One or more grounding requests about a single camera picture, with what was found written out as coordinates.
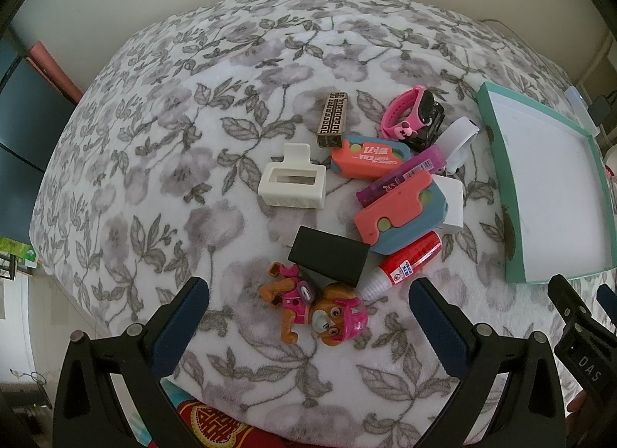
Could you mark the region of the white small box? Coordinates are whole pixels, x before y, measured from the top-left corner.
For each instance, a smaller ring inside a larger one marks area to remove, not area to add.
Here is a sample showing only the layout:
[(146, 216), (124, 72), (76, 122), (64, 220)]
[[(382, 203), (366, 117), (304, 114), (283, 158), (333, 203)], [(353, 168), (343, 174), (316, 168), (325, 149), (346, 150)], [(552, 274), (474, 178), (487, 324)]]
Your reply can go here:
[(434, 174), (433, 181), (445, 196), (448, 212), (445, 221), (437, 228), (441, 234), (456, 234), (464, 227), (464, 187), (457, 178)]

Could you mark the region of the red glue bottle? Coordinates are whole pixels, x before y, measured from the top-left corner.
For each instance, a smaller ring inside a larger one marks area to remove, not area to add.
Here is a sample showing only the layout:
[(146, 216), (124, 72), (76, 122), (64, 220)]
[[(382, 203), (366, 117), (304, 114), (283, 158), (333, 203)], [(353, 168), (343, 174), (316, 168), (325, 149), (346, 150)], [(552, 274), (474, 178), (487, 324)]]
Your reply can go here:
[(368, 274), (363, 274), (356, 287), (356, 295), (371, 302), (394, 286), (411, 280), (441, 252), (441, 238), (430, 232), (403, 249), (386, 256)]

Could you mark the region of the pink blue utility cutter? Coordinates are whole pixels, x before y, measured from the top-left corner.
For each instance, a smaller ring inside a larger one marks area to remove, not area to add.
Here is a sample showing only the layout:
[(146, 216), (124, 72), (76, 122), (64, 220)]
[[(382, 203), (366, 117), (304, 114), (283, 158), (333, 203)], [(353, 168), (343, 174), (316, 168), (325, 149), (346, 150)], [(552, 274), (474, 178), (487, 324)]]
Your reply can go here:
[(445, 222), (448, 202), (428, 171), (406, 179), (354, 216), (354, 224), (373, 253), (390, 255)]

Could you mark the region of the pink puppy toy figure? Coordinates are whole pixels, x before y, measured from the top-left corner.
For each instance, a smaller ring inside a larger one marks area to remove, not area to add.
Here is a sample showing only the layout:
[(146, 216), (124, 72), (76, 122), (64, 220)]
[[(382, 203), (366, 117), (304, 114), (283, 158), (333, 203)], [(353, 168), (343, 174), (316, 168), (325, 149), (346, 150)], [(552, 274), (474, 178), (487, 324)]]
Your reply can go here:
[(369, 314), (364, 302), (344, 285), (329, 284), (323, 290), (303, 278), (298, 265), (274, 262), (268, 274), (272, 283), (260, 287), (260, 298), (282, 310), (280, 339), (295, 345), (294, 327), (310, 326), (325, 346), (336, 347), (360, 336), (367, 328)]

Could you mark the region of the black rectangular box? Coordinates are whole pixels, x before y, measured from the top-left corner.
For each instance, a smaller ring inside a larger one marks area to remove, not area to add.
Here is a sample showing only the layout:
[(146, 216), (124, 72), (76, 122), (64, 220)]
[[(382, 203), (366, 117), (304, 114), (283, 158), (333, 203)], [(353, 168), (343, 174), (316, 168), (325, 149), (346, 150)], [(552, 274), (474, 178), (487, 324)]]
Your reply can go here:
[(356, 288), (369, 249), (364, 242), (301, 225), (288, 260), (329, 280)]

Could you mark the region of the pink smart watch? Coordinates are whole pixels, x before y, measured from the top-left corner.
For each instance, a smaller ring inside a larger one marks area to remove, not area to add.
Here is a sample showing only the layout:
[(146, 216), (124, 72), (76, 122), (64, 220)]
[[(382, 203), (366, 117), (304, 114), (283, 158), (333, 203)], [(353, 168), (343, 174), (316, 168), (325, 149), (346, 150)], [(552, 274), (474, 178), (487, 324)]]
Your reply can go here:
[(434, 101), (433, 94), (424, 86), (416, 85), (395, 98), (381, 119), (381, 133), (387, 140), (404, 141), (412, 138), (420, 128), (429, 124), (423, 111)]

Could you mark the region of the gold patterned lighter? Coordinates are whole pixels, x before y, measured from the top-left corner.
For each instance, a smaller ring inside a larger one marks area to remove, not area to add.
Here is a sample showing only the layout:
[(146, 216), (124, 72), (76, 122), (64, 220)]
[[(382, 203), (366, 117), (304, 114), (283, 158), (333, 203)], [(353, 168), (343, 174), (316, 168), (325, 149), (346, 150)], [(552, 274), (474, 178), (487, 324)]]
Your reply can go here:
[(317, 144), (320, 148), (342, 147), (347, 104), (348, 96), (345, 93), (331, 93), (327, 96), (317, 129)]

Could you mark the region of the white hair claw clip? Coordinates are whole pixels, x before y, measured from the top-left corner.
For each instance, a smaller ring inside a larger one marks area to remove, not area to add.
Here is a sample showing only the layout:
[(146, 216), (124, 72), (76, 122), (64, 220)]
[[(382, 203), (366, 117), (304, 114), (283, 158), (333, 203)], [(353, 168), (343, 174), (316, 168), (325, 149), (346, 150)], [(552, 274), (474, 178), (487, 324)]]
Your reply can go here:
[(312, 163), (309, 144), (285, 143), (282, 161), (267, 164), (257, 193), (268, 206), (323, 209), (326, 168)]

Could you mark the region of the teal cardboard tray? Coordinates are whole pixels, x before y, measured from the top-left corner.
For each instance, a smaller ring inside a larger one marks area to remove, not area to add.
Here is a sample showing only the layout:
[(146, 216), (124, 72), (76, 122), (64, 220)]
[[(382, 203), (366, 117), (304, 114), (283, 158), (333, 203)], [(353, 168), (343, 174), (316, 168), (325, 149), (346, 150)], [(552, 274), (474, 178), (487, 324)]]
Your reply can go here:
[(502, 85), (476, 101), (494, 158), (505, 233), (505, 278), (544, 284), (616, 266), (612, 192), (595, 140), (577, 123)]

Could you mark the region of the black power adapter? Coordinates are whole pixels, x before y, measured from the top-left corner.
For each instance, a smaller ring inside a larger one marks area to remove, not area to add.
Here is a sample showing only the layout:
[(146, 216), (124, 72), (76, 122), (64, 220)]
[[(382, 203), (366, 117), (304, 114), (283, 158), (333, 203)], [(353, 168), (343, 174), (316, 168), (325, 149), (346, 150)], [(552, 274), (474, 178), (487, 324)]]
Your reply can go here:
[(593, 123), (596, 126), (600, 126), (611, 115), (613, 107), (613, 101), (607, 96), (598, 96), (590, 105), (589, 113)]

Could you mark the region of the white power strip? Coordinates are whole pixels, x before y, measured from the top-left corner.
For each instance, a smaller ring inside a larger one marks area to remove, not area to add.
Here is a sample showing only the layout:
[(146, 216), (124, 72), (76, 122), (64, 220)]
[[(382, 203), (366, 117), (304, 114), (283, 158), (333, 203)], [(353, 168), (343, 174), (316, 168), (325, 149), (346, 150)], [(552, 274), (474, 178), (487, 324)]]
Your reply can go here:
[(583, 100), (583, 96), (580, 95), (578, 89), (574, 85), (571, 85), (565, 89), (564, 94), (570, 103), (580, 126), (586, 132), (589, 132), (593, 138), (596, 138), (598, 134), (600, 134), (600, 129), (592, 120), (586, 102)]

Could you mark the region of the purple translucent lighter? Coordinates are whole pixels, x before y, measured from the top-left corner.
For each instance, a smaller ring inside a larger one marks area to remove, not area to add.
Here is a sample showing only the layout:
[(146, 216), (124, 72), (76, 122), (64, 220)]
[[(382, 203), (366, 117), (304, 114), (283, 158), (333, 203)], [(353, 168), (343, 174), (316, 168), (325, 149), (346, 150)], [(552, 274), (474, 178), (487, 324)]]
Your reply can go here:
[(399, 184), (403, 183), (406, 179), (411, 178), (415, 173), (419, 171), (436, 173), (445, 168), (446, 163), (447, 160), (440, 148), (433, 145), (417, 153), (415, 156), (412, 156), (411, 159), (402, 163), (401, 166), (386, 173), (376, 181), (372, 181), (372, 183), (363, 190), (358, 191), (356, 193), (357, 201), (363, 208), (366, 208), (366, 206), (374, 203)]

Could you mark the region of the orange blue utility cutter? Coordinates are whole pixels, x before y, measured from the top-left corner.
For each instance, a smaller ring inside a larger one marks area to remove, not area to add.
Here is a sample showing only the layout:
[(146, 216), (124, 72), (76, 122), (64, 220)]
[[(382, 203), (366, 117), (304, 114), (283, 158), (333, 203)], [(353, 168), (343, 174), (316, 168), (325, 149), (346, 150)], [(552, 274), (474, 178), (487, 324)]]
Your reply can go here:
[(411, 157), (412, 151), (404, 143), (345, 134), (342, 146), (330, 153), (330, 169), (343, 178), (375, 181)]

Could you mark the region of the floral fleece blanket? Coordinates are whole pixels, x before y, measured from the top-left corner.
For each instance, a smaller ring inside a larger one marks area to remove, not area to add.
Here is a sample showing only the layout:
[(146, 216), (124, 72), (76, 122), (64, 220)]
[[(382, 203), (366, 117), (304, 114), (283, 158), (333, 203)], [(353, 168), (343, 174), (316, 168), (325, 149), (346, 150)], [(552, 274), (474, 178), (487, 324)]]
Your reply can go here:
[(374, 137), (395, 97), (423, 85), (445, 119), (478, 121), (490, 81), (564, 116), (566, 73), (468, 17), (407, 0), (227, 0), (134, 34), (93, 80), (54, 149), (30, 236), (103, 331), (148, 320), (191, 276), (210, 304), (172, 379), (225, 414), (292, 441), (410, 447), (448, 377), (399, 285), (359, 337), (330, 348), (258, 289), (298, 228), (354, 237), (360, 181), (329, 175), (325, 206), (267, 206), (258, 184), (288, 143), (314, 144), (327, 96)]

